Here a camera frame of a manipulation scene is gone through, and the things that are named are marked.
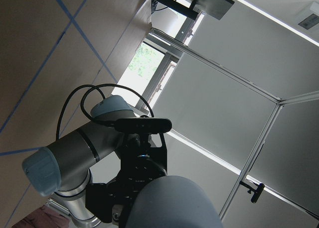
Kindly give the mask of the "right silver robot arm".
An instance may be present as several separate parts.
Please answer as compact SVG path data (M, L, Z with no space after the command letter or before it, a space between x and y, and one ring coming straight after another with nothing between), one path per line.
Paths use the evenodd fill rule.
M136 117L119 95L103 99L91 110L93 120L24 159L22 168L36 191L66 207L76 225L99 223L125 227L142 189L167 175L167 148L156 147L151 135L163 138L168 119ZM121 168L108 183L94 183L91 167L116 153Z

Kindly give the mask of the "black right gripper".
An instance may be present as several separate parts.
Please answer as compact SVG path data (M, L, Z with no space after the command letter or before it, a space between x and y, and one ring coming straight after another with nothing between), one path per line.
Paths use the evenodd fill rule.
M100 221L124 225L140 191L151 181L167 175L164 135L156 147L149 134L125 135L120 151L121 168L108 183L86 186L85 207Z

